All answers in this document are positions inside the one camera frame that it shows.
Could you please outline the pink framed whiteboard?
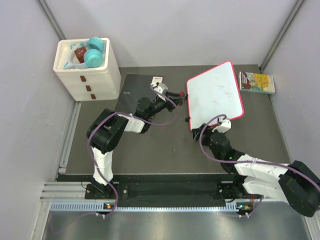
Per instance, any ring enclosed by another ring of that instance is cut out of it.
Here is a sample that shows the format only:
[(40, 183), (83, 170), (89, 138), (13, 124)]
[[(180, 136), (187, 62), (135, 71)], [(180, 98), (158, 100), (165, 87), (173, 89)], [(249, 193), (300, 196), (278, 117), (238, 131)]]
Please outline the pink framed whiteboard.
[(244, 106), (231, 61), (225, 61), (186, 82), (189, 128), (199, 128), (218, 115), (241, 118)]

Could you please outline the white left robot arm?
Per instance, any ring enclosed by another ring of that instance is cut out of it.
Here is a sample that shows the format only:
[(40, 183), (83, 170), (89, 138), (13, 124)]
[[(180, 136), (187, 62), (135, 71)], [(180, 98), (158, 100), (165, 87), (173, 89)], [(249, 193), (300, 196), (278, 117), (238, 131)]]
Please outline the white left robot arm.
[(146, 133), (152, 125), (152, 118), (162, 110), (172, 112), (184, 104), (188, 95), (185, 92), (166, 92), (165, 97), (158, 95), (151, 101), (142, 97), (137, 101), (134, 114), (114, 112), (108, 108), (89, 127), (86, 133), (94, 157), (94, 174), (91, 183), (102, 198), (109, 198), (114, 187), (109, 183), (113, 179), (112, 156), (124, 132)]

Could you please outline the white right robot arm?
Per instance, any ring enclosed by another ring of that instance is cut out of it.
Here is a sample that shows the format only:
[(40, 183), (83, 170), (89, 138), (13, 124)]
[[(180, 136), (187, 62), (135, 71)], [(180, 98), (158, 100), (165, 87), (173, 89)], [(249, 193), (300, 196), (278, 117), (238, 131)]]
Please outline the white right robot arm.
[(320, 179), (303, 162), (284, 164), (254, 158), (234, 149), (219, 126), (202, 124), (191, 132), (200, 148), (209, 148), (213, 161), (235, 175), (231, 188), (237, 197), (259, 195), (275, 199), (309, 218), (320, 209)]

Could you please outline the black notebook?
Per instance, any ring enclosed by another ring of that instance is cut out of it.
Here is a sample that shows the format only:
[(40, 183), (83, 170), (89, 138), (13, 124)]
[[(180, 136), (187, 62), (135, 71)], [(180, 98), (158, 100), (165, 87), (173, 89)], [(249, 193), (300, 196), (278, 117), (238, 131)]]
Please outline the black notebook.
[(140, 98), (146, 97), (152, 102), (157, 97), (151, 84), (162, 82), (162, 76), (127, 73), (114, 111), (134, 114)]

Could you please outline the yellow green book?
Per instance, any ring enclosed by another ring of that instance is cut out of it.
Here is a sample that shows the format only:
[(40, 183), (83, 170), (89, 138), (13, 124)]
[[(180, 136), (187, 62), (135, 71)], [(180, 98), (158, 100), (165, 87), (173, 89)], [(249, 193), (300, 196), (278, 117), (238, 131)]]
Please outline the yellow green book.
[(275, 93), (274, 77), (272, 75), (240, 71), (238, 74), (239, 89), (244, 92)]

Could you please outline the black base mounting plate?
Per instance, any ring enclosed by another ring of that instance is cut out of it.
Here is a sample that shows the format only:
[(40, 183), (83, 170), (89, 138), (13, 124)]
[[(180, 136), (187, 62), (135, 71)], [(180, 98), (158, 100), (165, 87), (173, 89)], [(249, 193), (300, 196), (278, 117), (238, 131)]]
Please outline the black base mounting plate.
[(259, 195), (233, 189), (233, 174), (116, 174), (104, 192), (92, 183), (87, 200), (118, 200), (118, 207), (222, 207), (236, 199), (259, 199)]

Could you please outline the teal cat ear headphones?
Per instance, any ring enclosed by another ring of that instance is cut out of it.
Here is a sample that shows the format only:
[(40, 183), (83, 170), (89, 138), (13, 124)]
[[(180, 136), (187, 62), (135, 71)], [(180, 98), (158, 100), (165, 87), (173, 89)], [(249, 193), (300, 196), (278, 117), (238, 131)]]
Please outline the teal cat ear headphones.
[[(86, 52), (83, 55), (83, 63), (74, 63), (73, 58), (76, 55), (75, 51), (80, 48), (85, 48)], [(103, 51), (105, 48), (104, 41), (99, 37), (92, 37), (87, 41), (81, 41), (78, 44), (74, 44), (68, 53), (67, 61), (63, 66), (64, 69), (87, 69), (97, 68), (103, 61)]]

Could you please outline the white drawer unit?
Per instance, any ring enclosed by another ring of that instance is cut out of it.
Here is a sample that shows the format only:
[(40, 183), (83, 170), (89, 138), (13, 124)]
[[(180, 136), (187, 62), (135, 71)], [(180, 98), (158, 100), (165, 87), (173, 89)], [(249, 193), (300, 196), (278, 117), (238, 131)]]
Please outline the white drawer unit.
[[(75, 101), (116, 100), (120, 95), (121, 74), (112, 45), (108, 38), (100, 39), (104, 42), (102, 63), (86, 69), (64, 69), (64, 65), (73, 45), (89, 38), (61, 40), (57, 45), (53, 70)], [(79, 64), (76, 56), (73, 62)]]

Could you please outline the brown cube toy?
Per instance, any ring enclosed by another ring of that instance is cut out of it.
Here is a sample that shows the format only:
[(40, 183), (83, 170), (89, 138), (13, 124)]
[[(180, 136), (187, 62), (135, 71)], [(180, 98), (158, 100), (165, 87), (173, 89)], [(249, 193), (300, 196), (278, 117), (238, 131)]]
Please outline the brown cube toy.
[(77, 60), (79, 61), (79, 63), (84, 63), (84, 55), (87, 52), (87, 48), (86, 47), (79, 47), (76, 50), (74, 50), (75, 53), (75, 57), (77, 58)]

